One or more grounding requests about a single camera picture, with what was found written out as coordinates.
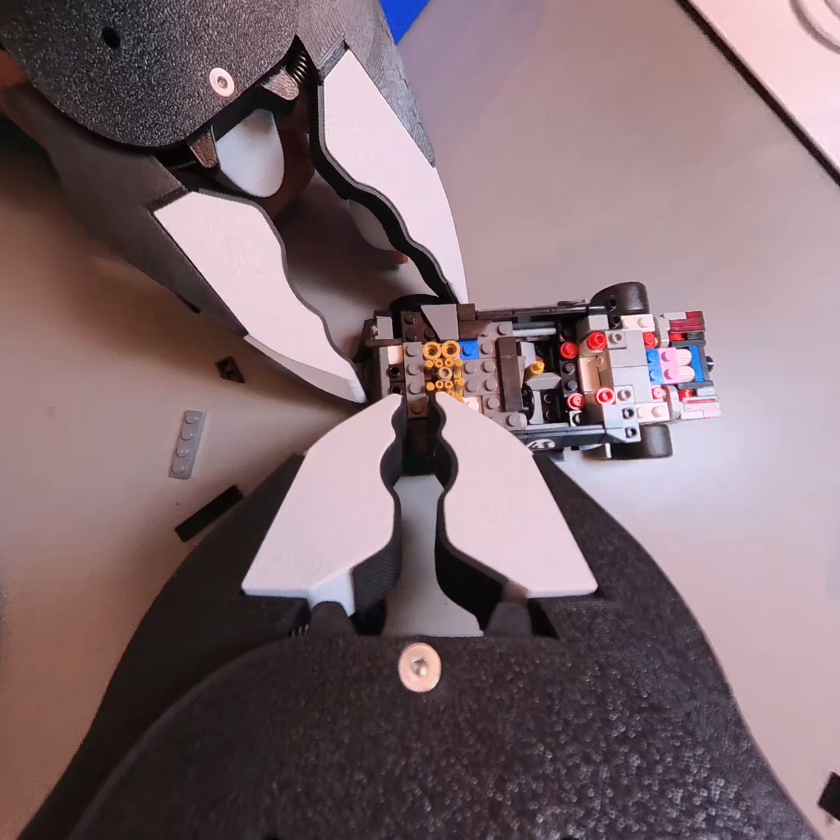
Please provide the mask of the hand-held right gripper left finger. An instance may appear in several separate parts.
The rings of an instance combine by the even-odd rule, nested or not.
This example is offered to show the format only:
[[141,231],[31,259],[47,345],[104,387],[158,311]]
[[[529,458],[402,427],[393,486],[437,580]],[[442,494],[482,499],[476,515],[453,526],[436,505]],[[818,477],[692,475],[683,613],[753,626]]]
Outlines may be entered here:
[[396,546],[403,398],[389,395],[313,444],[242,580],[252,596],[335,602],[353,615],[379,601],[363,595],[361,568]]

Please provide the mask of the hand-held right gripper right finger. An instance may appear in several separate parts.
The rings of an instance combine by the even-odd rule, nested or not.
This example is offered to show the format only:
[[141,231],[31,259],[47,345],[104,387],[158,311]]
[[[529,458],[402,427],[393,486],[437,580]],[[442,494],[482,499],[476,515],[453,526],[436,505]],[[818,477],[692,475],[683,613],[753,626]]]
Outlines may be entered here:
[[434,397],[435,572],[484,632],[501,604],[592,595],[595,576],[525,445],[450,395]]

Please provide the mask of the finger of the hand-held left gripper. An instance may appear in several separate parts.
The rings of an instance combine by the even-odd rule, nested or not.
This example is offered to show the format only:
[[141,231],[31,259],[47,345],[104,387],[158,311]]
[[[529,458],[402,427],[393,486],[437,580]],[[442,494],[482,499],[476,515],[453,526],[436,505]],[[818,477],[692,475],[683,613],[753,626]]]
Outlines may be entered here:
[[459,241],[438,172],[350,50],[317,86],[317,128],[322,176],[371,211],[434,293],[467,303]]
[[274,116],[258,109],[217,147],[224,183],[247,196],[200,190],[154,211],[157,222],[245,329],[261,353],[318,389],[352,403],[365,393],[322,316],[287,277],[285,246],[265,209],[251,200],[281,185],[285,156]]

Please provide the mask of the blue plastic bin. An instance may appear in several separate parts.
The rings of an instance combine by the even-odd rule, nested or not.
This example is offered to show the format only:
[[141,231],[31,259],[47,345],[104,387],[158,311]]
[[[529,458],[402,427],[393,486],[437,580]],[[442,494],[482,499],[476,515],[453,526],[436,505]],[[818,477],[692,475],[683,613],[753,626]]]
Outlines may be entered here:
[[428,1],[424,0],[382,0],[381,7],[385,20],[398,44],[410,27],[425,9]]

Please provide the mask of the black lego car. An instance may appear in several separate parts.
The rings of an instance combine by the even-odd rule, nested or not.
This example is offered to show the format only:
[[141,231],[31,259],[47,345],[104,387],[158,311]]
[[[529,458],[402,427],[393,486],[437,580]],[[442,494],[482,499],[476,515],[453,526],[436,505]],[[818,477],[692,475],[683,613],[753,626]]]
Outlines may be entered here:
[[444,393],[557,459],[661,459],[671,425],[721,414],[706,331],[700,310],[653,313],[635,281],[536,308],[412,295],[364,322],[353,363],[372,401],[405,398],[412,476],[432,471],[429,407]]

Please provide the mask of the black lego bar tile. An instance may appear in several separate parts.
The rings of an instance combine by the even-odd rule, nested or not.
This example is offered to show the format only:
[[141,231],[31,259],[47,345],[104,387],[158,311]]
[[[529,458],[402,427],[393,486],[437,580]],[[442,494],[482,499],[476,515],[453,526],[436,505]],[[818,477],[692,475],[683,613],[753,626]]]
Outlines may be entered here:
[[176,525],[175,534],[183,543],[190,542],[235,508],[244,498],[245,495],[239,487],[236,485],[228,487]]

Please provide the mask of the grey lego plate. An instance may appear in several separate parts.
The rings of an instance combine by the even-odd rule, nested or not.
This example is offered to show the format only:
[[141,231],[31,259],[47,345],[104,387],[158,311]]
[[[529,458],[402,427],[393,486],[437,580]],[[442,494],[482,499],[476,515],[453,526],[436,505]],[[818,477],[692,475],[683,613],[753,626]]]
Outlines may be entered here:
[[184,411],[171,458],[169,477],[177,480],[189,480],[192,477],[206,419],[205,411]]

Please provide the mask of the white monitor stand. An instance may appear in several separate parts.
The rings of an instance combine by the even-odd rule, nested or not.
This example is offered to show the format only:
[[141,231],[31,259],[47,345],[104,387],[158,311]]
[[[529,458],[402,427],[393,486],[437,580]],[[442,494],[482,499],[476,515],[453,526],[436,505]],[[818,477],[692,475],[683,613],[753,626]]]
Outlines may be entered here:
[[679,2],[839,183],[839,2]]

